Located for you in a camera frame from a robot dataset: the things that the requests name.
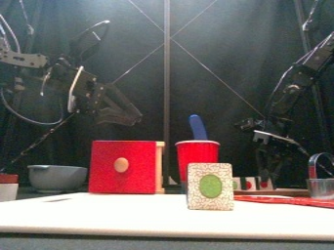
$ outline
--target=black curtain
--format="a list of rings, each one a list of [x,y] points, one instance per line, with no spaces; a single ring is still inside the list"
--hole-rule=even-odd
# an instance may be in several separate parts
[[[312,1],[303,2],[308,14]],[[92,140],[163,141],[164,117],[164,1],[163,0],[29,0],[23,1],[33,35],[28,35],[20,1],[4,0],[0,13],[13,28],[27,53],[56,58],[69,51],[69,40],[100,21],[109,20],[109,32],[97,52],[83,63],[97,81],[116,86],[139,108],[143,119],[133,127],[93,124],[79,114],[23,157],[8,172],[28,182],[29,164],[89,165]],[[234,166],[234,176],[256,175],[252,133],[234,124],[262,118],[272,89],[291,64],[303,56],[300,23],[295,1],[171,0],[170,64],[170,165],[178,182],[175,142],[190,140],[188,117],[202,117],[208,139],[220,143],[219,161]],[[332,30],[331,1],[323,1],[318,27],[308,32],[314,46]],[[15,71],[1,64],[1,82]],[[332,74],[320,79],[324,113],[332,135]],[[25,82],[21,113],[43,122],[57,120],[61,95],[37,96],[40,85]],[[1,105],[1,151],[8,164],[51,127],[36,126],[12,115]],[[291,137],[310,153],[323,150],[311,92],[300,98],[294,112]],[[282,170],[282,186],[304,186],[306,160]]]

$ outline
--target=blue marker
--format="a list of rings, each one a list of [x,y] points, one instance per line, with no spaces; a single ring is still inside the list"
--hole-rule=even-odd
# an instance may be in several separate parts
[[[196,114],[190,116],[190,124],[194,131],[194,139],[195,140],[207,140],[206,130],[203,127],[203,122],[200,117]]]

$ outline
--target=red plastic cup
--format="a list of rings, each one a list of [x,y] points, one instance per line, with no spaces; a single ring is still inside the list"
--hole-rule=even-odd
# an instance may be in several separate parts
[[[175,144],[178,151],[180,181],[187,181],[190,163],[216,163],[220,144],[214,141],[180,141]]]

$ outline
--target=metal pole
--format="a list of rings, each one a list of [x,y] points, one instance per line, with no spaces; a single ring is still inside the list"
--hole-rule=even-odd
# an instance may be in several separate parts
[[[164,0],[164,104],[163,104],[163,186],[170,185],[170,71],[171,71],[171,22],[170,22],[170,0]]]

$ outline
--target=red wooden box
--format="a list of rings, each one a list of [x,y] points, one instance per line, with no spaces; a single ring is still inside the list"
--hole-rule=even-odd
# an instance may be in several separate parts
[[[152,141],[93,141],[88,191],[160,192],[163,145]]]

